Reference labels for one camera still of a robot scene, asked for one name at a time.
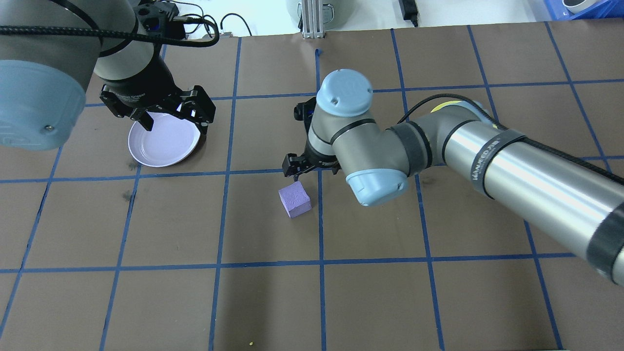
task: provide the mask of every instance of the power adapter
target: power adapter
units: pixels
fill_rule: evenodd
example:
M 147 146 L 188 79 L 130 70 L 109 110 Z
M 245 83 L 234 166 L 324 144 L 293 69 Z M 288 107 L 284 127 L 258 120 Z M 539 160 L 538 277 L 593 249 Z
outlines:
M 416 0 L 399 0 L 401 13 L 405 21 L 411 21 L 414 27 L 418 27 L 418 7 Z

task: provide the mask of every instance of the dark stain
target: dark stain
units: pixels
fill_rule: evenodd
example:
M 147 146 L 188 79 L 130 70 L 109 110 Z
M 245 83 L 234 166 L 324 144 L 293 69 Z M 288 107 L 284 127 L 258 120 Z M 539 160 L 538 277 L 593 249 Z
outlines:
M 421 182 L 423 185 L 433 185 L 436 183 L 436 178 L 433 177 L 421 177 Z
M 132 199 L 132 191 L 128 190 L 127 192 L 124 192 L 121 197 L 124 198 L 124 200 L 126 200 L 126 202 L 130 202 L 130 200 Z

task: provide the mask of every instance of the white plate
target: white plate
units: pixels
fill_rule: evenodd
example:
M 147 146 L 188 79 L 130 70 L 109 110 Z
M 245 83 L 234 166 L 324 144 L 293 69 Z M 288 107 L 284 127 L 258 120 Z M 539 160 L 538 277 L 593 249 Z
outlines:
M 128 134 L 128 149 L 135 160 L 149 167 L 167 167 L 193 152 L 200 135 L 194 123 L 170 114 L 149 114 L 154 119 L 151 132 L 134 122 Z

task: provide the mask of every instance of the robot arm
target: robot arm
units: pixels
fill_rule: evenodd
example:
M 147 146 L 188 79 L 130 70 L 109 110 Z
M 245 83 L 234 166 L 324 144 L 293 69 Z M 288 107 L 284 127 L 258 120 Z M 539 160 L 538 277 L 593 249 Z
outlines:
M 624 185 L 562 152 L 494 125 L 466 102 L 381 131 L 371 113 L 373 90 L 356 71 L 329 74 L 307 118 L 302 156 L 288 154 L 286 176 L 339 167 L 357 200 L 378 205 L 403 194 L 407 178 L 446 163 L 476 191 L 502 203 L 624 285 Z
M 158 4 L 148 2 L 139 15 L 162 14 L 165 11 Z M 177 20 L 189 22 L 187 17 Z M 42 34 L 49 31 L 49 35 L 25 35 L 27 31 L 0 35 L 0 144 L 30 150 L 63 145 L 84 108 L 93 72 L 105 82 L 100 98 L 111 112 L 139 121 L 148 131 L 153 120 L 147 112 L 187 119 L 203 134 L 213 122 L 213 102 L 201 86 L 182 91 L 175 85 L 159 55 L 160 45 L 131 38 L 77 36 L 76 29 L 84 28 L 145 37 L 145 26 L 150 24 L 139 21 L 127 0 L 0 0 L 0 24 L 14 28 L 37 24 L 35 29 Z M 59 28 L 68 30 L 59 35 Z M 14 33 L 1 29 L 0 34 Z M 202 46 L 217 41 L 215 33 Z

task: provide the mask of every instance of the black cable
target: black cable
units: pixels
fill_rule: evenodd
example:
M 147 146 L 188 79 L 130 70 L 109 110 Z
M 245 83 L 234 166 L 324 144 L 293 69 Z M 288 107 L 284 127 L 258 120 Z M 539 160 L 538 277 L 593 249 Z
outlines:
M 203 15 L 199 15 L 199 14 L 196 14 L 196 13 L 187 13 L 187 14 L 183 14 L 183 15 L 182 15 L 182 17 L 187 17 L 187 16 L 195 16 L 195 17 L 198 17 L 198 18 L 203 18 Z M 187 32 L 186 34 L 193 34 L 193 33 L 197 32 L 197 29 L 199 29 L 199 27 L 201 27 L 201 26 L 202 26 L 202 24 L 201 24 L 201 23 L 200 23 L 200 24 L 198 24 L 198 25 L 195 27 L 195 29 L 193 29 L 193 30 L 192 30 L 192 31 L 190 31 L 190 32 Z
M 199 7 L 199 10 L 202 12 L 202 17 L 204 14 L 203 8 L 201 6 L 199 6 L 198 4 L 192 4 L 190 2 L 183 2 L 183 1 L 177 1 L 177 0 L 157 0 L 159 2 L 173 2 L 174 4 L 184 4 L 184 5 L 191 5 L 191 6 L 195 6 L 195 7 Z
M 219 24 L 219 27 L 221 27 L 221 29 L 223 29 L 223 20 L 227 17 L 227 16 L 236 16 L 240 19 L 243 20 L 243 23 L 245 23 L 245 27 L 247 27 L 247 31 L 249 31 L 249 36 L 253 36 L 253 34 L 251 33 L 251 29 L 249 29 L 249 25 L 247 24 L 247 21 L 243 18 L 243 16 L 234 13 L 234 12 L 230 12 L 227 15 L 225 15 L 223 18 L 221 18 L 221 23 Z
M 418 107 L 421 107 L 422 105 L 426 104 L 427 102 L 431 100 L 439 99 L 441 97 L 450 97 L 451 99 L 458 99 L 458 100 L 466 101 L 472 107 L 476 108 L 477 111 L 479 111 L 483 116 L 485 116 L 485 118 L 492 121 L 493 124 L 497 123 L 493 118 L 490 117 L 490 115 L 485 110 L 481 108 L 481 106 L 479 106 L 476 102 L 474 102 L 473 100 L 470 100 L 466 96 L 457 95 L 457 94 L 436 94 L 436 95 L 429 96 L 428 98 L 414 105 L 414 107 L 409 109 L 409 111 L 399 120 L 399 122 L 397 122 L 397 124 L 405 122 L 405 120 L 409 117 L 409 115 L 411 115 L 412 112 L 414 112 Z
M 44 26 L 0 26 L 0 35 L 47 35 L 47 36 L 78 36 L 78 37 L 108 37 L 115 39 L 130 39 L 134 41 L 151 42 L 184 47 L 209 47 L 219 41 L 219 28 L 215 23 L 204 18 L 187 17 L 185 24 L 206 24 L 215 31 L 215 37 L 210 41 L 178 40 L 166 37 L 152 37 L 143 34 L 108 31 L 102 29 L 72 28 L 72 27 L 44 27 Z
M 422 105 L 426 104 L 427 102 L 434 100 L 434 99 L 438 99 L 441 97 L 449 97 L 451 99 L 458 99 L 458 100 L 462 100 L 462 101 L 466 101 L 468 102 L 472 107 L 476 108 L 485 118 L 488 119 L 488 121 L 490 121 L 494 126 L 496 126 L 497 129 L 501 130 L 501 131 L 506 131 L 507 127 L 503 126 L 501 123 L 499 123 L 498 121 L 496 121 L 494 118 L 492 118 L 485 110 L 483 110 L 483 108 L 481 108 L 481 106 L 479 106 L 476 102 L 474 102 L 473 100 L 467 98 L 466 96 L 462 96 L 462 95 L 457 95 L 457 94 L 436 94 L 433 96 L 429 96 L 428 98 L 422 100 L 421 102 L 417 103 L 416 105 L 414 105 L 414 107 L 412 107 L 400 120 L 399 123 L 404 122 L 409 115 L 412 114 L 412 112 L 414 112 L 418 107 L 421 107 Z M 575 164 L 578 164 L 579 166 L 582 166 L 590 171 L 593 171 L 597 174 L 600 174 L 601 176 L 604 176 L 610 180 L 612 180 L 613 182 L 616 182 L 620 185 L 624 185 L 624 178 L 612 174 L 610 172 L 605 171 L 604 169 L 595 166 L 585 160 L 579 159 L 578 157 L 574 157 L 570 154 L 567 154 L 566 152 L 563 152 L 561 150 L 555 149 L 554 147 L 550 147 L 548 145 L 544 145 L 539 141 L 535 141 L 529 137 L 525 137 L 524 139 L 521 140 L 521 142 L 524 142 L 528 145 L 531 145 L 535 148 L 538 148 L 540 150 L 549 152 L 553 155 L 559 156 L 565 160 L 568 160 L 570 162 L 573 162 Z

